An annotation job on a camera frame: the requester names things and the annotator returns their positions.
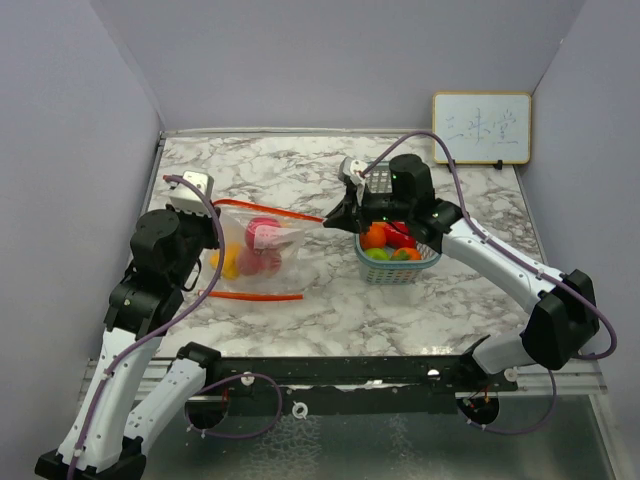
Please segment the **yellow bell pepper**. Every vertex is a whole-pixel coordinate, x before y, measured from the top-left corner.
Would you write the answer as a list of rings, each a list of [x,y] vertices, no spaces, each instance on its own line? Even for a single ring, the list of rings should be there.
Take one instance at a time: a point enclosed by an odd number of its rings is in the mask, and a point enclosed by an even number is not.
[[[238,242],[232,242],[226,245],[224,253],[224,262],[221,270],[221,276],[226,280],[236,280],[239,276],[239,270],[236,266],[236,258],[242,250],[242,245]],[[216,270],[220,260],[220,251],[216,250],[209,257],[209,264],[212,269]]]

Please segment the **red apple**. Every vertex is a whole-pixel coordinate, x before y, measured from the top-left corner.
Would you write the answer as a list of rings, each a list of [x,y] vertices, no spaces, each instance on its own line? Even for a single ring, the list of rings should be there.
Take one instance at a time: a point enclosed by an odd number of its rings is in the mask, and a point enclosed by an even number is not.
[[[246,246],[253,250],[264,250],[274,245],[281,223],[269,217],[252,218],[245,229]]]

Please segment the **pink peach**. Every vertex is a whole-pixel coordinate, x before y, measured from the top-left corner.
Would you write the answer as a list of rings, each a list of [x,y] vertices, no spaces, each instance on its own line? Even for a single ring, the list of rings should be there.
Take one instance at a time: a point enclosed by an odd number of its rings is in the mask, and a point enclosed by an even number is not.
[[[238,252],[235,266],[241,276],[254,276],[264,270],[262,256],[248,248],[242,248]]]

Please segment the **clear orange zip bag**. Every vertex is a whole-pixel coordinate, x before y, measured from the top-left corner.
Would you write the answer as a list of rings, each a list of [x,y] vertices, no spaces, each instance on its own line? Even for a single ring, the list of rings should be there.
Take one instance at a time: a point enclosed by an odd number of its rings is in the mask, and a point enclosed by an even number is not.
[[[285,302],[285,301],[298,301],[303,300],[303,294],[254,294],[254,293],[240,293],[240,292],[223,292],[223,291],[211,291],[208,294],[209,297],[247,301],[247,302]]]
[[[225,239],[221,278],[211,294],[251,302],[304,298],[312,268],[299,255],[323,219],[233,199],[218,199]]]

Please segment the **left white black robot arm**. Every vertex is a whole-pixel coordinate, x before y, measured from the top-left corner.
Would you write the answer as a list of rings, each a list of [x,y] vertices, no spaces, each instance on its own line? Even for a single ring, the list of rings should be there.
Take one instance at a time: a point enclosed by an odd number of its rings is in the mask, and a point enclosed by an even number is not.
[[[212,363],[220,355],[199,347],[178,359],[146,400],[134,402],[202,251],[220,245],[219,214],[166,206],[139,218],[130,240],[133,259],[109,296],[99,362],[86,397],[64,441],[37,460],[36,475],[139,479],[153,443],[179,407],[195,392],[218,388],[221,371]]]

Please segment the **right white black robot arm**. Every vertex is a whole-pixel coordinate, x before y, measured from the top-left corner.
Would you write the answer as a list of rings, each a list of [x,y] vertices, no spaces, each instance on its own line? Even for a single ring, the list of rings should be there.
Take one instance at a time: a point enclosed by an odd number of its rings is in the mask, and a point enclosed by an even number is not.
[[[414,154],[390,161],[391,189],[385,193],[371,191],[363,177],[366,166],[342,161],[338,177],[345,195],[325,218],[325,227],[363,233],[375,222],[400,221],[417,242],[472,268],[529,316],[523,329],[488,336],[464,353],[459,378],[467,389],[481,391],[512,367],[559,370],[598,332],[587,274],[566,274],[535,262],[465,219],[458,205],[436,196],[429,167]]]

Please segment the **green fruit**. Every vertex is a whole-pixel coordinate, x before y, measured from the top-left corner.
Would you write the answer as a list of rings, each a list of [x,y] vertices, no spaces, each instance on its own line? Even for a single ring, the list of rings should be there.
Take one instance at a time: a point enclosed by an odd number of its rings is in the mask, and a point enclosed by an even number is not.
[[[370,248],[364,251],[365,255],[375,261],[389,261],[390,256],[383,248]]]

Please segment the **red bell pepper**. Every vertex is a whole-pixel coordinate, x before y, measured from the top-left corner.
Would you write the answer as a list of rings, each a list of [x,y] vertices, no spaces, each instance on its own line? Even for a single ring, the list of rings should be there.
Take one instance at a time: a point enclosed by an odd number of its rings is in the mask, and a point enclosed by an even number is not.
[[[403,222],[386,222],[383,229],[388,246],[395,249],[416,247],[416,240]]]

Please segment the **small orange fruit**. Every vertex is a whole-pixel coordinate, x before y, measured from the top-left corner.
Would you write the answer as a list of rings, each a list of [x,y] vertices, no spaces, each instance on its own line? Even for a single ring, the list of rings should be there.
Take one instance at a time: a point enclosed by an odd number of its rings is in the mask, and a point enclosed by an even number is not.
[[[395,250],[390,259],[392,261],[420,261],[422,255],[415,248],[403,247]]]

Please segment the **teal white plastic basket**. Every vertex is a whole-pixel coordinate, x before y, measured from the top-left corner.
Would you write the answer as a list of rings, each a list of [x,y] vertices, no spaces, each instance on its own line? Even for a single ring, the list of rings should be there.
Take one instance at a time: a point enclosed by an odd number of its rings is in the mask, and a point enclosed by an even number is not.
[[[389,256],[395,248],[386,244],[383,248]],[[377,285],[407,285],[416,281],[422,271],[433,267],[438,263],[441,255],[431,250],[427,245],[416,241],[415,249],[419,250],[422,259],[420,261],[375,261],[368,258],[359,243],[359,237],[354,237],[354,251],[359,260],[360,278]]]

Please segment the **white whiteboard wooden frame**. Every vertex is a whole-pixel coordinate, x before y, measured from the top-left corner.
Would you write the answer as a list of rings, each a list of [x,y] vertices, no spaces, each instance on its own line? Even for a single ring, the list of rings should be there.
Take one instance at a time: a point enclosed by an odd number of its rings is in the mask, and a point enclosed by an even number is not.
[[[524,165],[531,158],[532,98],[524,92],[438,92],[432,132],[455,162]]]

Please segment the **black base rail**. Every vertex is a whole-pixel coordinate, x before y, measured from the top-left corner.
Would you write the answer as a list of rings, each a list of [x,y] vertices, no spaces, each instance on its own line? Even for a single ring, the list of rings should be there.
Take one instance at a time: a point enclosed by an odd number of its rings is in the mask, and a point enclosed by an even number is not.
[[[235,379],[186,403],[197,427],[214,427],[226,416],[272,419],[278,406],[291,415],[299,403],[311,416],[454,414],[458,394],[517,389],[502,374],[488,377],[461,366],[457,355],[227,357],[217,361],[207,383],[246,372],[270,377],[282,398],[263,379],[249,386]]]

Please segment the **aluminium frame rail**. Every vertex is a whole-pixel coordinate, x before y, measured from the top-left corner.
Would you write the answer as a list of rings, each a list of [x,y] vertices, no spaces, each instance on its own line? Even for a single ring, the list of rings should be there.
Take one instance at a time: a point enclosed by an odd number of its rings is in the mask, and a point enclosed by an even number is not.
[[[207,380],[214,376],[214,365],[218,360],[227,358],[216,350],[207,350],[205,352],[189,351],[185,354],[179,353],[177,355],[177,358],[182,357],[187,358],[190,363],[182,369],[175,369],[174,366],[177,364],[178,359],[153,359],[148,358],[144,352],[135,351],[128,358],[122,360],[110,374],[105,373],[110,360],[102,357],[98,362],[91,365],[94,376],[86,380],[89,385],[83,390],[86,394],[90,394],[93,392],[94,387],[104,380],[106,382],[102,394],[104,399],[125,398],[127,395],[132,399],[142,399],[163,378],[164,374],[160,371],[162,367],[167,369],[171,387],[177,386],[180,382],[193,383],[197,375],[203,378],[201,385],[207,387],[210,386]],[[497,374],[504,375],[507,380],[517,384],[517,389],[513,392],[528,392],[534,395],[554,391],[558,394],[566,395],[587,395],[599,392],[604,388],[604,381],[601,379],[597,365],[593,362],[572,360],[558,371],[548,371],[541,365],[516,366],[509,367],[500,373],[489,375],[473,367],[466,357],[458,357],[460,365],[473,372],[482,373],[488,377]],[[244,385],[249,386],[251,382],[258,379],[259,375],[246,372],[226,379],[229,379],[230,382],[239,379]]]

